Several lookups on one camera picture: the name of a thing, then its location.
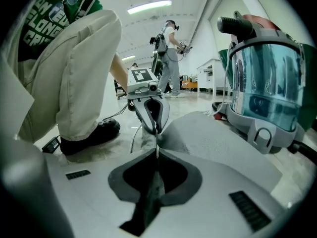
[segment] person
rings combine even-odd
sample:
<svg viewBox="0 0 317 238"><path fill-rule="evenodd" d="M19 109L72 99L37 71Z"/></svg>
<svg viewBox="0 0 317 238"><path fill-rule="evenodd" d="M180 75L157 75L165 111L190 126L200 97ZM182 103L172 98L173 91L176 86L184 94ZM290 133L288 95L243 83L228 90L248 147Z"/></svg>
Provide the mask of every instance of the person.
<svg viewBox="0 0 317 238"><path fill-rule="evenodd" d="M166 88L165 88L164 93L169 94L169 93L171 93L171 91L172 91L172 88L169 86L169 82L168 82L168 83L167 83L167 86L166 86Z"/></svg>
<svg viewBox="0 0 317 238"><path fill-rule="evenodd" d="M119 123L97 119L109 72L127 90L117 15L99 0L35 0L23 20L10 67L34 102L19 136L34 143L57 124L65 155L113 139Z"/></svg>
<svg viewBox="0 0 317 238"><path fill-rule="evenodd" d="M133 63L130 69L136 69L138 67L137 63Z"/></svg>
<svg viewBox="0 0 317 238"><path fill-rule="evenodd" d="M171 79L173 89L171 90L170 97L183 98L185 95L180 93L178 57L176 53L177 47L180 49L183 49L183 47L177 40L175 40L175 29L175 21L168 20L166 29L163 32L167 51L162 57L163 70L162 76L159 79L158 88L165 90L169 79Z"/></svg>

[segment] green t-shirt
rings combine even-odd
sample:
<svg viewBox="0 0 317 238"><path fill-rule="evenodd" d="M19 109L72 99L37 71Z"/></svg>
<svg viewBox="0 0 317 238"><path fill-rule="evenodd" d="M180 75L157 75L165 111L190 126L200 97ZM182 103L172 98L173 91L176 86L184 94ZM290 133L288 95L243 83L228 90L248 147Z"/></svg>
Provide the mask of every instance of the green t-shirt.
<svg viewBox="0 0 317 238"><path fill-rule="evenodd" d="M49 12L62 0L36 0L30 10L20 37L18 60L37 59L47 45L69 24L75 21L78 8L82 0L75 5L64 2L64 10L49 18ZM91 14L103 7L95 0L87 14Z"/></svg>

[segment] gray pants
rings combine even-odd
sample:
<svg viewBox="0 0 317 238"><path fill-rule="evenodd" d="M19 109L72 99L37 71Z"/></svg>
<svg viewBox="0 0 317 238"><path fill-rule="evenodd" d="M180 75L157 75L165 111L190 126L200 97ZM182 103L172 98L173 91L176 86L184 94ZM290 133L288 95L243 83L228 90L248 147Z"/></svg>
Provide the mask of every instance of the gray pants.
<svg viewBox="0 0 317 238"><path fill-rule="evenodd" d="M163 70L162 77L159 79L158 87L164 92L168 80L171 79L173 89L172 95L179 94L179 69L178 69L178 57L176 49L167 49L165 55L162 58Z"/></svg>

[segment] black shoe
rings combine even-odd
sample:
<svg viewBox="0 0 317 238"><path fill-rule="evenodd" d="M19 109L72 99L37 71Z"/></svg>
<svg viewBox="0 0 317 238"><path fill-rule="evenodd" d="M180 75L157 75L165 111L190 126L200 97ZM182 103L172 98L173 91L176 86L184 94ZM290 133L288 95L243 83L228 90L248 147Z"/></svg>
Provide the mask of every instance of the black shoe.
<svg viewBox="0 0 317 238"><path fill-rule="evenodd" d="M72 155L92 145L99 145L115 138L120 131L120 124L115 119L100 122L90 136L80 141L68 141L60 138L60 150L64 155Z"/></svg>

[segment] black handle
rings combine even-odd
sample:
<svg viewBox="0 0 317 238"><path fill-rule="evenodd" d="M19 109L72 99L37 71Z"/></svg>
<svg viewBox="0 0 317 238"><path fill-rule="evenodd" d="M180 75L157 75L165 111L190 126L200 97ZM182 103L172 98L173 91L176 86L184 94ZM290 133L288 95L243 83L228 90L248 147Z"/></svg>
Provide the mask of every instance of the black handle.
<svg viewBox="0 0 317 238"><path fill-rule="evenodd" d="M253 25L250 21L241 18L219 17L217 21L219 32L233 34L237 37L246 38L253 32Z"/></svg>

